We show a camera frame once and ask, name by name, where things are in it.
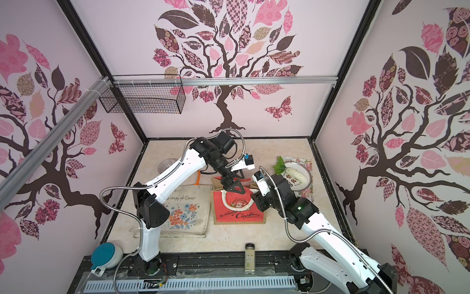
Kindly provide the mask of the red Christmas jute bag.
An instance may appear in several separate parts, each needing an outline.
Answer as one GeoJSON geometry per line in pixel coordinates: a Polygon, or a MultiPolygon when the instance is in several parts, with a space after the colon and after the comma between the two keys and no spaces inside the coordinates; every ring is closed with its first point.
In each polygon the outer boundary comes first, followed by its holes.
{"type": "Polygon", "coordinates": [[[265,224],[266,216],[252,199],[258,187],[250,179],[240,179],[244,193],[226,192],[220,182],[221,176],[212,177],[211,191],[215,225],[265,224]]]}

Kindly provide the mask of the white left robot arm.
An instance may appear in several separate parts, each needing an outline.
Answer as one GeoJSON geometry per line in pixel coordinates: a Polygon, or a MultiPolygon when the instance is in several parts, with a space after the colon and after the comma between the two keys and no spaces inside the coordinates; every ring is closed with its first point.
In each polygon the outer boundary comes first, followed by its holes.
{"type": "Polygon", "coordinates": [[[224,129],[217,135],[189,140],[183,154],[162,174],[146,184],[137,183],[133,187],[133,201],[140,225],[140,249],[138,255],[144,262],[153,262],[160,257],[159,239],[161,226],[170,217],[170,211],[164,203],[169,196],[191,175],[208,166],[221,176],[221,184],[228,192],[244,193],[236,176],[238,170],[252,170],[253,156],[246,153],[246,143],[241,137],[241,155],[229,161],[225,154],[236,142],[224,129]]]}

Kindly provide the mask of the canvas tote bag orange handles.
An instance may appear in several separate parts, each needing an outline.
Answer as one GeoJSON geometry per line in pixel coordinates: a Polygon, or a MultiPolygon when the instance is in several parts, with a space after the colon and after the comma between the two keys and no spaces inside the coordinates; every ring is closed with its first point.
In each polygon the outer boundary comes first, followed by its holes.
{"type": "Polygon", "coordinates": [[[211,211],[211,185],[182,185],[164,203],[170,215],[162,238],[205,238],[211,211]]]}

